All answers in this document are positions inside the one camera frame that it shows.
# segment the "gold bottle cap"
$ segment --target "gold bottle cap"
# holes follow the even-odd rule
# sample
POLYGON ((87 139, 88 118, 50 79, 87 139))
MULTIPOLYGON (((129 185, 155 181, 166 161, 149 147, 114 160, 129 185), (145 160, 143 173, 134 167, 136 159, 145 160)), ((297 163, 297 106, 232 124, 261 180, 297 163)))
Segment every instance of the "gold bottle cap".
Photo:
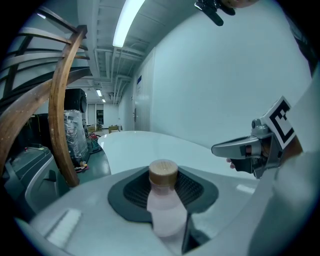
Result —
POLYGON ((156 160, 149 165, 150 181, 158 186, 173 186, 177 181, 178 166, 170 160, 156 160))

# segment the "ceiling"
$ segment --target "ceiling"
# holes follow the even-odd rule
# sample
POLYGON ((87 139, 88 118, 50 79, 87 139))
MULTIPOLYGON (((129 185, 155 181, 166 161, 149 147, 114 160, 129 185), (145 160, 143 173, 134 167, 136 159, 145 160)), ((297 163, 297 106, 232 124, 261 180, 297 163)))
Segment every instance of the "ceiling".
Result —
MULTIPOLYGON (((119 102, 121 91, 155 45, 155 39, 186 4, 186 0, 145 0, 130 27, 123 48, 117 48, 112 44, 125 2, 126 0, 77 0, 79 24, 87 25, 88 29, 84 43, 88 47, 88 64, 92 77, 80 79, 70 87, 82 88, 84 91, 90 87, 93 91, 101 89, 102 98, 107 103, 114 102, 114 92, 118 95, 116 99, 119 102)), ((100 101, 100 98, 97 94, 87 93, 87 100, 100 101)))

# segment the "ceiling pipe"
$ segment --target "ceiling pipe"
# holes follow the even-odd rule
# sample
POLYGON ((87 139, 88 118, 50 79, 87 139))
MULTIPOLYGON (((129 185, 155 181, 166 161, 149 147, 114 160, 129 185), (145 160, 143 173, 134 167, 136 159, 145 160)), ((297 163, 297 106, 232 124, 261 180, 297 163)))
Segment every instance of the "ceiling pipe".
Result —
MULTIPOLYGON (((119 87, 121 86, 122 81, 123 81, 123 79, 120 78, 120 85, 119 85, 119 87)), ((113 105, 116 105, 117 88, 118 88, 118 83, 116 82, 116 84, 114 85, 113 105)))
POLYGON ((122 83, 123 83, 123 79, 121 79, 120 80, 120 84, 119 84, 119 87, 118 87, 118 92, 117 92, 117 94, 114 94, 114 96, 115 96, 115 105, 117 105, 117 101, 118 101, 118 96, 119 96, 119 91, 120 91, 120 88, 121 88, 121 85, 122 85, 122 83))
POLYGON ((136 49, 133 49, 133 48, 131 48, 131 47, 123 47, 122 48, 124 51, 126 51, 126 52, 130 52, 130 53, 134 53, 134 54, 139 54, 139 55, 141 55, 141 56, 145 56, 145 52, 143 52, 143 51, 140 51, 140 50, 136 50, 136 49))
POLYGON ((121 50, 120 57, 119 57, 119 63, 118 63, 118 68, 117 68, 117 70, 116 70, 116 75, 118 75, 118 74, 119 74, 119 68, 120 68, 121 57, 122 57, 122 50, 121 50))
POLYGON ((129 48, 132 49, 132 47, 137 45, 137 44, 145 44, 145 45, 148 46, 150 43, 144 42, 144 41, 138 41, 138 42, 134 42, 133 44, 131 44, 129 48))
POLYGON ((122 87, 122 89, 121 89, 120 99, 118 100, 118 105, 120 104, 120 101, 121 101, 121 98, 122 98, 122 92, 123 92, 124 88, 125 88, 128 84, 130 84, 130 82, 126 82, 126 83, 124 84, 124 86, 122 87))
POLYGON ((111 71, 110 71, 110 76, 111 76, 111 82, 113 83, 114 81, 114 69, 115 69, 115 59, 116 59, 116 52, 117 48, 114 47, 113 53, 112 53, 112 63, 111 63, 111 71))
POLYGON ((98 52, 96 51, 96 49, 94 50, 94 58, 95 58, 96 69, 98 70, 98 75, 100 77, 101 75, 100 75, 100 67, 98 62, 98 52))
POLYGON ((117 105, 117 102, 118 102, 118 104, 119 104, 118 97, 119 97, 120 88, 121 88, 121 84, 120 84, 120 86, 119 86, 119 88, 118 88, 118 92, 117 92, 116 97, 115 97, 115 104, 116 104, 116 105, 117 105))
POLYGON ((68 85, 67 88, 93 88, 91 85, 85 84, 76 84, 76 85, 68 85))
POLYGON ((87 79, 87 80, 110 80, 110 79, 108 79, 108 78, 105 77, 105 76, 96 77, 96 76, 92 76, 92 75, 87 75, 87 76, 81 77, 80 79, 87 79))
POLYGON ((105 73, 106 73, 106 77, 108 79, 110 79, 110 57, 111 57, 111 54, 108 53, 108 52, 105 52, 104 53, 104 57, 105 57, 105 73))
POLYGON ((131 65, 131 67, 130 67, 130 69, 129 69, 129 72, 128 72, 128 76, 130 75, 130 73, 131 73, 131 70, 133 69, 133 67, 134 67, 134 63, 132 63, 132 65, 131 65))
MULTIPOLYGON (((117 58, 121 55, 120 52, 117 52, 117 51, 112 51, 112 50, 109 50, 109 49, 101 49, 101 48, 96 48, 95 51, 97 52, 105 52, 105 53, 114 53, 114 57, 117 58)), ((131 61, 136 61, 136 62, 140 62, 143 60, 143 57, 139 57, 139 56, 136 56, 136 55, 133 55, 133 54, 130 54, 128 52, 123 52, 125 50, 121 50, 122 51, 122 58, 126 58, 128 60, 131 60, 131 61)))
MULTIPOLYGON (((114 84, 114 96, 116 96, 116 92, 117 92, 117 87, 118 87, 118 79, 121 79, 122 81, 123 80, 127 80, 127 81, 131 81, 131 77, 130 76, 127 76, 127 75, 117 75, 115 77, 115 84, 114 84)), ((114 97, 113 99, 113 104, 115 105, 116 104, 116 97, 114 97)))
POLYGON ((99 82, 112 84, 111 80, 106 77, 83 77, 83 78, 80 78, 79 80, 90 80, 90 81, 95 80, 95 81, 99 81, 99 82))

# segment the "curved wooden backrest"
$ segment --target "curved wooden backrest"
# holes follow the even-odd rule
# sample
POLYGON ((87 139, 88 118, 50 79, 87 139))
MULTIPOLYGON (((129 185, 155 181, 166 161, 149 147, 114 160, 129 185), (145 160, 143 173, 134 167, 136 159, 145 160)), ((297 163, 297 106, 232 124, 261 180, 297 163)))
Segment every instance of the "curved wooden backrest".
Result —
MULTIPOLYGON (((44 15, 46 18, 54 21, 55 23, 58 23, 59 25, 65 27, 66 29, 73 32, 74 34, 78 33, 77 28, 75 28, 74 26, 69 24, 66 20, 64 20, 63 18, 61 18, 60 16, 58 16, 57 14, 55 14, 54 12, 52 12, 51 10, 49 10, 48 8, 46 8, 44 6, 38 7, 37 13, 44 15)), ((14 54, 15 57, 6 58, 3 61, 2 66, 0 66, 0 71, 3 71, 4 69, 9 68, 8 75, 4 78, 5 79, 5 86, 4 86, 3 96, 8 95, 8 93, 13 89, 15 76, 18 72, 18 67, 19 67, 20 63, 32 61, 32 60, 62 57, 59 54, 54 54, 54 53, 61 53, 60 50, 47 49, 47 48, 44 48, 44 49, 41 49, 41 48, 40 49, 37 49, 37 48, 30 49, 30 48, 28 48, 31 40, 34 37, 45 38, 48 40, 54 40, 54 41, 58 41, 58 42, 65 43, 65 44, 72 43, 69 39, 66 39, 66 38, 58 36, 56 34, 52 34, 47 31, 44 31, 44 30, 41 30, 38 28, 33 28, 33 27, 22 27, 20 29, 19 33, 17 34, 17 36, 25 36, 22 44, 20 45, 18 50, 7 53, 7 56, 14 54), (28 51, 37 51, 37 52, 41 52, 41 53, 24 55, 25 52, 28 52, 28 51)), ((81 48, 85 51, 88 50, 88 48, 84 45, 80 45, 79 48, 81 48)), ((87 57, 81 56, 81 55, 76 56, 76 58, 85 59, 85 60, 88 59, 87 57)))
POLYGON ((87 33, 86 26, 78 26, 62 51, 53 78, 29 90, 13 102, 0 116, 0 176, 15 138, 34 112, 49 99, 49 130, 53 154, 60 171, 70 187, 79 184, 72 164, 64 127, 64 100, 67 84, 88 76, 90 69, 80 69, 69 76, 77 50, 87 33))

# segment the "pink bottle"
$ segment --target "pink bottle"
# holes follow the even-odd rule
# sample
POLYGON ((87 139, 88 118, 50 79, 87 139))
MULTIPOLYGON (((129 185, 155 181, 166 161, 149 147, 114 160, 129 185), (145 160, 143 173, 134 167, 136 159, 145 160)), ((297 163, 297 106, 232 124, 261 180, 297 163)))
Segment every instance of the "pink bottle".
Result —
POLYGON ((181 254, 187 210, 175 191, 178 166, 170 160, 157 160, 149 166, 151 191, 146 209, 152 215, 154 233, 174 253, 181 254))

